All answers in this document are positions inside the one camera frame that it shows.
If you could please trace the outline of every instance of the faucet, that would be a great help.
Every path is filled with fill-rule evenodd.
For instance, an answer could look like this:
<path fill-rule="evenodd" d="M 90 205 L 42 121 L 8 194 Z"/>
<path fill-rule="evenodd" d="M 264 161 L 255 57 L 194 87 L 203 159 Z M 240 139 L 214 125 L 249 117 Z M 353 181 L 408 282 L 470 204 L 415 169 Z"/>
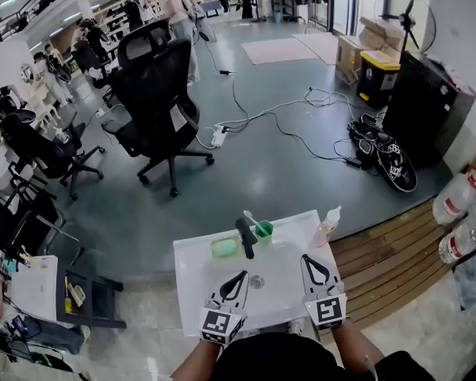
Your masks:
<path fill-rule="evenodd" d="M 254 236 L 254 233 L 250 230 L 245 217 L 240 217 L 236 221 L 235 226 L 240 233 L 241 242 L 244 245 L 245 256 L 252 260 L 254 258 L 254 250 L 252 249 L 252 245 L 257 243 L 257 237 Z"/>

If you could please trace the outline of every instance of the sink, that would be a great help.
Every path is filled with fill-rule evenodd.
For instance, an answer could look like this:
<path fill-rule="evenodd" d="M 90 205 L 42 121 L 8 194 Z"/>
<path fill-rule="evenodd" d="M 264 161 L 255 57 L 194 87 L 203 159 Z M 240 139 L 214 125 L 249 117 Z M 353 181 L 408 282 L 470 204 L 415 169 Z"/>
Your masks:
<path fill-rule="evenodd" d="M 273 243 L 255 244 L 252 260 L 243 257 L 214 259 L 210 244 L 237 234 L 236 230 L 211 236 L 175 241 L 178 303 L 185 336 L 198 336 L 199 311 L 209 290 L 233 272 L 249 274 L 242 330 L 259 329 L 308 316 L 301 300 L 305 296 L 301 256 L 305 253 L 335 263 L 329 244 L 309 249 L 309 241 L 320 223 L 315 210 L 271 222 Z"/>

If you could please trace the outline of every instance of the green cup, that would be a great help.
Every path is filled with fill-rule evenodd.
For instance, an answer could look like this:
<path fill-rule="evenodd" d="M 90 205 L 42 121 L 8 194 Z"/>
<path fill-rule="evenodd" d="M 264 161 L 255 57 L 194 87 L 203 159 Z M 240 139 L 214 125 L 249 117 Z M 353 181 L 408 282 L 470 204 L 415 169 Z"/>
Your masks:
<path fill-rule="evenodd" d="M 268 235 L 266 236 L 259 227 L 255 227 L 255 236 L 257 237 L 258 242 L 261 245 L 269 245 L 271 244 L 271 240 L 273 237 L 273 225 L 268 220 L 258 221 L 259 225 L 266 230 Z"/>

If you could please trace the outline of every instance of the soap bottle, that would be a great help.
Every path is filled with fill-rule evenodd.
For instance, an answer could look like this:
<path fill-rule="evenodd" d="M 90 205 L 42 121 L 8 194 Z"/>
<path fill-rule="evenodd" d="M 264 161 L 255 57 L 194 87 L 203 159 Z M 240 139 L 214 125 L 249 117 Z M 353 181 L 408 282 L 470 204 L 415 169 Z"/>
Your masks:
<path fill-rule="evenodd" d="M 339 225 L 340 209 L 342 209 L 342 206 L 332 209 L 326 214 L 325 220 L 317 226 L 316 232 L 310 241 L 310 248 L 323 247 L 329 242 L 332 233 Z"/>

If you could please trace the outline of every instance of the drain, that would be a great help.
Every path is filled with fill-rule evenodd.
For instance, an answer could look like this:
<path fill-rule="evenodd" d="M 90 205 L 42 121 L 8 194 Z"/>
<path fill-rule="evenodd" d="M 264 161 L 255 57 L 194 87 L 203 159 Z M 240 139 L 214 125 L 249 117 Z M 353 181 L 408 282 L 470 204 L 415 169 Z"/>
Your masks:
<path fill-rule="evenodd" d="M 259 289 L 264 287 L 264 278 L 259 275 L 254 275 L 251 277 L 249 284 L 252 289 Z"/>

